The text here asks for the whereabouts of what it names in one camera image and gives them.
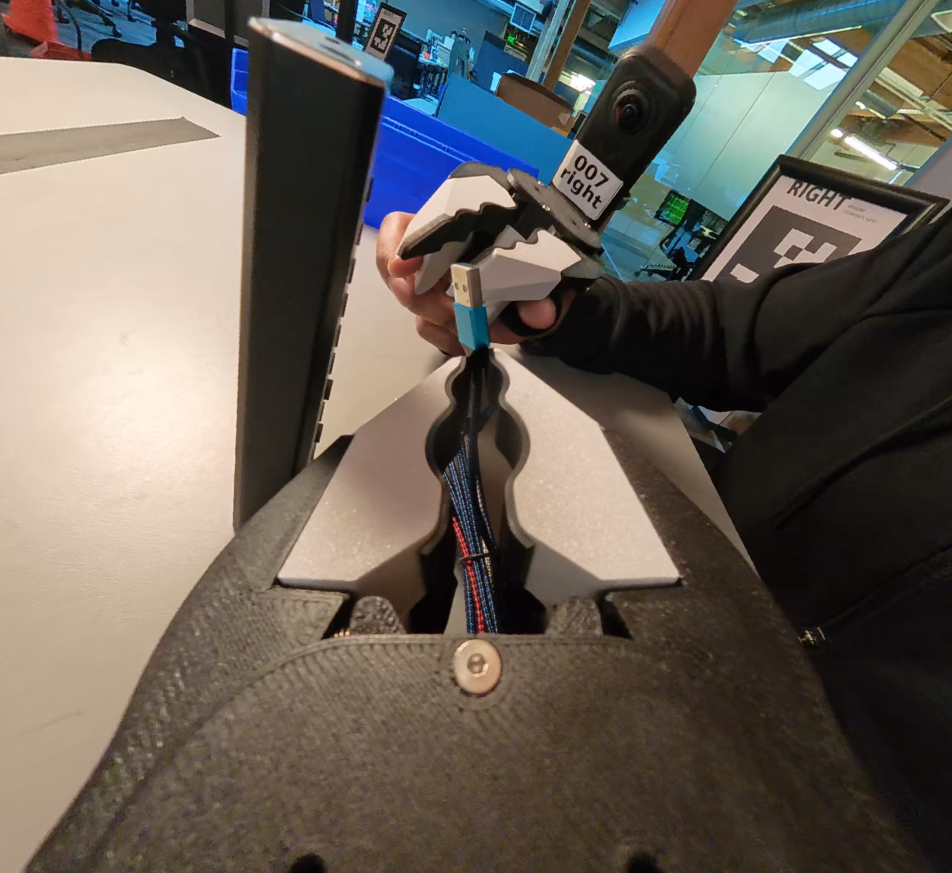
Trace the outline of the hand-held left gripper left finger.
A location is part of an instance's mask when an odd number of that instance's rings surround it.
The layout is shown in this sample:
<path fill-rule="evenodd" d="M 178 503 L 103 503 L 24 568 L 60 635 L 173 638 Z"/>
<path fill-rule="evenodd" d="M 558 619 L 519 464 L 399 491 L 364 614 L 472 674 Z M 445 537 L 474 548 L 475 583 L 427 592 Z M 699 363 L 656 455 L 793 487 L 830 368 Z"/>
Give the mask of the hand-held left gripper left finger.
<path fill-rule="evenodd" d="M 292 588 L 387 599 L 405 620 L 425 594 L 420 553 L 441 523 L 430 432 L 450 409 L 448 361 L 360 427 L 277 574 Z"/>

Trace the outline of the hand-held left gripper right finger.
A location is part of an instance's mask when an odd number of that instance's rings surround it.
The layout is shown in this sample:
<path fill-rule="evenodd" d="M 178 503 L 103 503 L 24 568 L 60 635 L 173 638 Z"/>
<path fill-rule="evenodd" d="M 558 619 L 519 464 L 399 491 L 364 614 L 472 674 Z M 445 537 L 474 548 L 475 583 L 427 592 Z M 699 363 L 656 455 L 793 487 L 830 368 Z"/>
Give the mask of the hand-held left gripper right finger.
<path fill-rule="evenodd" d="M 511 466 L 506 520 L 530 551 L 525 588 L 554 607 L 573 597 L 680 580 L 602 428 L 503 351 L 496 446 Z"/>

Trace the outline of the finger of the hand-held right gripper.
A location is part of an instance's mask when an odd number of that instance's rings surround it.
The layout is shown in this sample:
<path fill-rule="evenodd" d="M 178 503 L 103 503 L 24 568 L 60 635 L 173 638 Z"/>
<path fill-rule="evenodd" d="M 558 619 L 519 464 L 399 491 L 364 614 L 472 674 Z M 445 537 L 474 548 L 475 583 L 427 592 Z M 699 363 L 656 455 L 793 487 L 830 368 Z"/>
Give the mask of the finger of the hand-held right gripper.
<path fill-rule="evenodd" d="M 453 174 L 438 187 L 409 224 L 398 247 L 401 260 L 465 243 L 474 229 L 500 229 L 518 210 L 503 172 Z"/>
<path fill-rule="evenodd" d="M 481 251 L 474 235 L 447 243 L 423 257 L 414 289 L 423 294 L 450 274 L 448 293 L 468 308 L 504 308 L 520 301 L 539 301 L 584 264 L 583 256 L 556 235 L 538 229 L 529 239 L 506 227 Z"/>

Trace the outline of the black usb hub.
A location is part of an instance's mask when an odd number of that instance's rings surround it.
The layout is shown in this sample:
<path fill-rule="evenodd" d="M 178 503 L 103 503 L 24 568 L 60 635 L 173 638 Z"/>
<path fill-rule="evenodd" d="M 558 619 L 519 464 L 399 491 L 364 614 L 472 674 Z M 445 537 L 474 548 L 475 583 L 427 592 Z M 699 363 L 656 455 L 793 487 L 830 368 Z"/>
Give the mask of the black usb hub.
<path fill-rule="evenodd" d="M 311 461 L 390 66 L 303 22 L 248 21 L 233 527 Z"/>

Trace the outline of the person's right forearm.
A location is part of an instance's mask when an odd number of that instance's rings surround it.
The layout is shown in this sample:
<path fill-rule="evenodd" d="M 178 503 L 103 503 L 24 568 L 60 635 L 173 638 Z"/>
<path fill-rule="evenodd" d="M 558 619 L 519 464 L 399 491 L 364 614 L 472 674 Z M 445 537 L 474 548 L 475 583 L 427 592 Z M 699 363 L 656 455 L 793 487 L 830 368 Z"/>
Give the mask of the person's right forearm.
<path fill-rule="evenodd" d="M 946 396 L 950 219 L 749 284 L 602 278 L 523 349 L 716 410 L 763 411 L 784 394 Z"/>

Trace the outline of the person's right hand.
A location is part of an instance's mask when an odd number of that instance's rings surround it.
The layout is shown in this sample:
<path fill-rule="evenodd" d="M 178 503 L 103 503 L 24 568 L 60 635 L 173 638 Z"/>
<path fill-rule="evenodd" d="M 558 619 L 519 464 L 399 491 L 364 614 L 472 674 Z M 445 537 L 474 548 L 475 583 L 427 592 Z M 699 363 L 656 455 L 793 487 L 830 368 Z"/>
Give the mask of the person's right hand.
<path fill-rule="evenodd" d="M 377 270 L 399 305 L 414 315 L 418 335 L 447 356 L 461 356 L 464 349 L 457 337 L 454 308 L 446 295 L 448 277 L 445 275 L 428 292 L 417 294 L 415 275 L 422 259 L 403 260 L 397 254 L 412 218 L 411 213 L 397 211 L 383 219 L 375 250 Z M 520 320 L 532 331 L 547 331 L 554 326 L 557 311 L 552 297 L 517 304 Z M 499 320 L 490 326 L 489 336 L 492 343 L 502 345 L 514 345 L 526 339 Z"/>

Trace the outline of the cardboard box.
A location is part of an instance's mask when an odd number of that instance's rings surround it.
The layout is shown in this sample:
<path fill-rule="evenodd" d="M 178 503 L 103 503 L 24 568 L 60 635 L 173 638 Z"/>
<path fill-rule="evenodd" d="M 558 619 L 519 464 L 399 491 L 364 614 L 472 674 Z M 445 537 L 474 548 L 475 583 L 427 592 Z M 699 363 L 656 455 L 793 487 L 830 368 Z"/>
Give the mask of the cardboard box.
<path fill-rule="evenodd" d="M 540 82 L 508 71 L 501 76 L 495 95 L 507 105 L 561 135 L 567 136 L 573 128 L 573 105 Z"/>

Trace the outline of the blue partition panel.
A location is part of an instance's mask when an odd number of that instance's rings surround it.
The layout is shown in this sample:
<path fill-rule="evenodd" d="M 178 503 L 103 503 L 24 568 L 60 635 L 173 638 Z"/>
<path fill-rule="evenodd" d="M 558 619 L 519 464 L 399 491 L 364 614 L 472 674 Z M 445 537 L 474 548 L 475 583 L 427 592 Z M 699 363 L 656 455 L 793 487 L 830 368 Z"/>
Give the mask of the blue partition panel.
<path fill-rule="evenodd" d="M 532 143 L 556 149 L 569 145 L 564 135 L 458 75 L 447 79 L 436 117 L 502 149 L 516 150 Z"/>

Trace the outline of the black white marker sign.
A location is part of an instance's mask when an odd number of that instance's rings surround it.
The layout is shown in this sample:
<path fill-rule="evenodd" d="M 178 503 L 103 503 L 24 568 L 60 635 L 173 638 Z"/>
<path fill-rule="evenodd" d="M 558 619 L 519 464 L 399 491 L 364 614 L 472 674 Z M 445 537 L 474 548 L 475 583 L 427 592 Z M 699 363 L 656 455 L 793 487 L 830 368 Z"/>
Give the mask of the black white marker sign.
<path fill-rule="evenodd" d="M 385 2 L 378 5 L 375 18 L 363 46 L 363 51 L 380 61 L 390 54 L 407 14 Z"/>

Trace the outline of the framed marker sign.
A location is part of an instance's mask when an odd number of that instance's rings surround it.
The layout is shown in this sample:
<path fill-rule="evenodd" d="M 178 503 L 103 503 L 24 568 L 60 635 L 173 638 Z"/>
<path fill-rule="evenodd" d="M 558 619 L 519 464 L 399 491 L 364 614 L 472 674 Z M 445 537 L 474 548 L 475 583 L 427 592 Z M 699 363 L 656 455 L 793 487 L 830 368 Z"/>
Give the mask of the framed marker sign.
<path fill-rule="evenodd" d="M 750 284 L 775 269 L 877 247 L 932 222 L 946 198 L 780 155 L 689 280 Z"/>

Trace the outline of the orange traffic cone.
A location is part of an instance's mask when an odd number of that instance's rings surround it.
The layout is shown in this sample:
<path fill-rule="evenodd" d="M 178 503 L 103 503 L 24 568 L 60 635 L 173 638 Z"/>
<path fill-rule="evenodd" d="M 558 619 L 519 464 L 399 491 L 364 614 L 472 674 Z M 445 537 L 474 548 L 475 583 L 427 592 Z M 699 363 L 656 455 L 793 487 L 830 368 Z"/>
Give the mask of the orange traffic cone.
<path fill-rule="evenodd" d="M 9 31 L 38 44 L 58 42 L 53 0 L 10 0 L 2 19 Z"/>

